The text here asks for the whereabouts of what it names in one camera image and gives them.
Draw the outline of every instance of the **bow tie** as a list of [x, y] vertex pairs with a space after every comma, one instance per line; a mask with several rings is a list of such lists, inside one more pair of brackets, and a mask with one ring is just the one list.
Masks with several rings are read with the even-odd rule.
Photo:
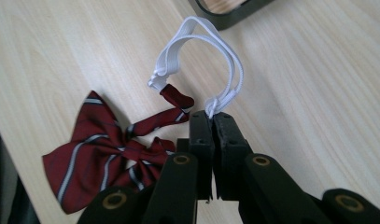
[[139, 191], [159, 178], [168, 155], [176, 151], [174, 143], [155, 137], [151, 146], [145, 147], [134, 137], [187, 121], [194, 105], [192, 98], [171, 85], [160, 95], [175, 108], [122, 131], [105, 101], [95, 91], [89, 94], [77, 116], [71, 141], [43, 156], [50, 187], [65, 213], [86, 207], [107, 187]]

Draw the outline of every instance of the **maroon striped fabric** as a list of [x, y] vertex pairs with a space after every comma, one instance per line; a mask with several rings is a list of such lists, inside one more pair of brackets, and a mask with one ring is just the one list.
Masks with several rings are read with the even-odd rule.
[[[139, 191], [159, 178], [168, 155], [176, 151], [174, 143], [155, 137], [151, 146], [145, 147], [134, 137], [187, 121], [194, 104], [171, 85], [161, 95], [175, 108], [141, 120], [124, 132], [96, 92], [85, 99], [71, 141], [43, 156], [49, 184], [65, 213], [86, 207], [107, 187]], [[136, 164], [127, 168], [128, 160]]]

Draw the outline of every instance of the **striped bow tie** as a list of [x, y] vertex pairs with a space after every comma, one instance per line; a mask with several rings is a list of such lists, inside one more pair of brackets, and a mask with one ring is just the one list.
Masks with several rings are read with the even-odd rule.
[[168, 155], [176, 151], [174, 143], [155, 137], [147, 148], [133, 138], [187, 121], [194, 105], [192, 98], [171, 85], [160, 94], [175, 108], [123, 132], [105, 101], [96, 92], [90, 93], [79, 111], [71, 141], [43, 156], [49, 184], [65, 213], [84, 208], [107, 187], [139, 191], [159, 178]]

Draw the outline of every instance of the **wooden table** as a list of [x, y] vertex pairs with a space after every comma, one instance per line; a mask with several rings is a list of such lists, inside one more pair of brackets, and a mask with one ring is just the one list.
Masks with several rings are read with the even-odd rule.
[[[90, 90], [123, 126], [170, 108], [146, 83], [193, 14], [185, 0], [0, 0], [0, 132], [43, 223], [74, 223], [81, 212], [61, 210], [41, 156], [69, 140]], [[246, 70], [225, 112], [253, 150], [318, 198], [339, 187], [380, 207], [380, 0], [276, 0], [221, 34]], [[227, 65], [198, 41], [181, 62], [169, 82], [203, 109]], [[187, 137], [188, 124], [155, 135]], [[237, 223], [236, 205], [199, 202], [198, 223]]]

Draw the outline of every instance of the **white elastic band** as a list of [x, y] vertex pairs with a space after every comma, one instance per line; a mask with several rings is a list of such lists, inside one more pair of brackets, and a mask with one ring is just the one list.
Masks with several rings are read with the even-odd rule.
[[[208, 35], [193, 34], [193, 31], [198, 24], [207, 31]], [[157, 91], [161, 91], [167, 85], [167, 78], [178, 72], [180, 67], [178, 53], [181, 47], [191, 39], [203, 40], [218, 49], [224, 56], [229, 67], [230, 76], [227, 87], [217, 96], [208, 99], [204, 104], [204, 111], [207, 116], [212, 119], [213, 115], [221, 112], [242, 88], [244, 70], [236, 53], [227, 43], [225, 43], [210, 21], [199, 17], [187, 17], [183, 21], [175, 36], [169, 41], [158, 57], [154, 74], [148, 81], [148, 85]], [[231, 89], [232, 79], [235, 74], [235, 66], [237, 66], [239, 71], [239, 81], [238, 84]]]

